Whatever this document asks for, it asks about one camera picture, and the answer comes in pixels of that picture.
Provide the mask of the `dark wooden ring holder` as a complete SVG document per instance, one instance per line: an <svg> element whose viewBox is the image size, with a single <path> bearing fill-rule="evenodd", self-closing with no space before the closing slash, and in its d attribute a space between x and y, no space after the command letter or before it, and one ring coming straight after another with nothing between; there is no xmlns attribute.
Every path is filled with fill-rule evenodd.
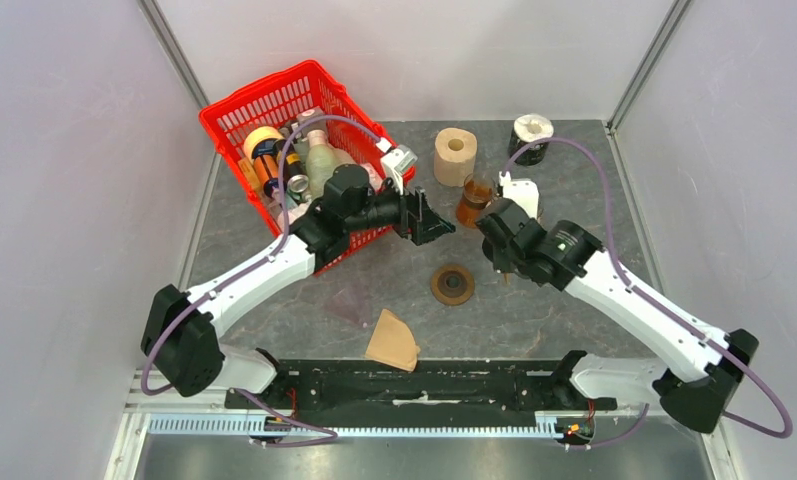
<svg viewBox="0 0 797 480"><path fill-rule="evenodd" d="M475 281L467 268L446 264L438 268L430 280L433 297L443 305L459 306L475 293Z"/></svg>

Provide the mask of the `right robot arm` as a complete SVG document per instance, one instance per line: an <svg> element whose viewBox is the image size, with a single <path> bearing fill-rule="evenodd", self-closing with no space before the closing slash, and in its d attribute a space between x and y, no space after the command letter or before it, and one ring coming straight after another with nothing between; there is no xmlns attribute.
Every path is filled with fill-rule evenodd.
<svg viewBox="0 0 797 480"><path fill-rule="evenodd" d="M553 400L575 409L590 399L657 403L681 425L711 433L744 378L759 341L745 329L726 332L668 301L626 268L578 224L544 229L510 199L498 199L476 220L493 266L579 299L616 322L651 358L607 359L584 352L565 358L551 382Z"/></svg>

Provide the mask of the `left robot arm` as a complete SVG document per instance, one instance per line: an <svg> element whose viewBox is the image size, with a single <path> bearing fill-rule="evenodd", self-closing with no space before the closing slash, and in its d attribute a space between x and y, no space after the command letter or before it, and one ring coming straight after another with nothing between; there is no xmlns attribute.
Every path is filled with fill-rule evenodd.
<svg viewBox="0 0 797 480"><path fill-rule="evenodd" d="M183 397L213 384L249 391L264 408L281 405L288 383L276 374L278 364L265 351L223 347L221 337L246 313L275 293L324 269L350 248L353 233L389 228L420 246L454 232L452 223L434 212L423 189L399 192L393 181L372 190L367 171L337 167L321 197L263 251L214 280L187 291L169 284L152 300L140 343L147 369L156 369L170 389Z"/></svg>

